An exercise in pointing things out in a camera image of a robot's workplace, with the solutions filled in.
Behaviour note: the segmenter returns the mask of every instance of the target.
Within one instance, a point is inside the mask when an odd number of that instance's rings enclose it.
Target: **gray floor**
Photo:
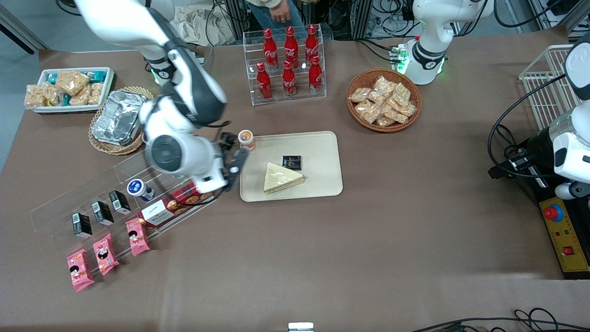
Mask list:
[[[513,0],[519,21],[532,16],[527,0]],[[499,1],[499,13],[505,21],[510,18],[506,7]],[[24,25],[36,34],[49,48],[62,51],[106,51],[124,48],[98,39],[80,17],[60,11],[52,0],[0,0]],[[536,31],[536,24],[523,27],[525,32]],[[481,20],[472,35],[510,34],[515,29],[500,26],[493,17]],[[4,167],[12,141],[24,113],[22,101],[25,85],[37,82],[39,61],[29,55],[8,37],[0,34],[0,171]]]

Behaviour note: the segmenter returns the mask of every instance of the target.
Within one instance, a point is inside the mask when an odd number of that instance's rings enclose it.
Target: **wicker basket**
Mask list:
[[[149,100],[153,99],[153,95],[151,94],[151,92],[147,91],[146,89],[144,89],[142,87],[130,86],[130,87],[124,87],[120,90],[125,91],[125,92],[133,92],[133,93],[138,93],[140,95],[144,95]],[[99,150],[99,151],[102,151],[102,152],[105,152],[105,153],[108,153],[111,155],[126,155],[126,154],[130,154],[131,152],[139,149],[139,147],[141,147],[143,144],[143,141],[142,141],[143,133],[141,131],[138,131],[137,137],[133,140],[133,142],[131,142],[131,144],[129,144],[125,147],[122,147],[120,145],[100,142],[94,138],[94,136],[92,135],[92,126],[94,125],[96,120],[98,120],[100,114],[103,112],[104,104],[105,103],[100,105],[100,108],[96,112],[96,115],[92,119],[92,122],[90,122],[90,128],[88,129],[88,140],[90,140],[90,143],[92,144],[92,146],[95,147],[96,150]]]
[[[388,79],[391,82],[395,82],[395,83],[401,82],[411,92],[410,101],[412,102],[412,104],[414,104],[414,106],[416,106],[416,113],[414,113],[414,115],[412,115],[408,119],[408,122],[403,123],[403,124],[396,123],[396,124],[393,124],[393,125],[387,126],[387,127],[380,127],[380,126],[372,125],[370,123],[365,122],[356,113],[355,104],[353,102],[351,102],[350,99],[348,99],[348,96],[352,95],[352,93],[360,87],[368,87],[368,88],[372,89],[373,84],[375,84],[375,81],[377,81],[377,77],[379,77],[381,75],[383,75],[383,77],[385,77],[386,79]],[[352,80],[350,85],[348,86],[348,93],[346,94],[346,103],[348,104],[348,110],[350,111],[350,114],[352,114],[352,116],[361,125],[369,128],[369,129],[373,129],[374,131],[379,131],[379,132],[395,132],[395,131],[400,131],[400,130],[406,128],[407,126],[411,125],[414,121],[416,121],[416,118],[420,114],[420,109],[422,108],[422,99],[420,97],[420,91],[418,90],[418,88],[416,87],[414,82],[412,82],[409,78],[405,77],[404,75],[398,73],[395,70],[385,69],[385,68],[369,69],[367,71],[362,72],[358,76],[356,76]]]

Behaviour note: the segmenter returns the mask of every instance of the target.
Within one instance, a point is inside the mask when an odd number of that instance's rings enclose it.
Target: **red bottle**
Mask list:
[[[291,99],[297,94],[297,86],[295,86],[295,74],[291,69],[291,62],[285,60],[283,64],[283,90],[285,92],[285,98]]]
[[[262,95],[262,100],[267,102],[273,98],[273,88],[270,86],[270,76],[268,76],[268,73],[264,69],[264,63],[258,63],[256,68],[258,68],[258,75],[256,75],[258,89],[260,90],[260,95]]]
[[[319,95],[322,92],[322,68],[320,67],[320,57],[312,58],[312,66],[309,67],[309,93]]]
[[[274,42],[273,33],[269,28],[264,29],[264,44],[262,46],[268,71],[274,73],[278,70],[277,44]]]
[[[317,37],[316,26],[310,24],[307,26],[307,39],[305,40],[305,63],[307,67],[312,63],[312,58],[317,55]]]
[[[285,58],[291,62],[293,68],[299,68],[299,47],[295,39],[295,30],[291,25],[287,27],[287,40],[285,41]]]

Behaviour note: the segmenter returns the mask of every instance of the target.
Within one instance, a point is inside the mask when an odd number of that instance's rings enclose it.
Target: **yellow control panel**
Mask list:
[[[563,201],[557,197],[539,203],[553,248],[564,272],[588,271],[589,266]]]

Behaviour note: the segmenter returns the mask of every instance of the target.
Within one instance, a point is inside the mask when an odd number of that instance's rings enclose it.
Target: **aluminum foil container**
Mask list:
[[[92,126],[97,141],[126,146],[133,142],[139,129],[139,109],[148,99],[137,93],[113,91]]]

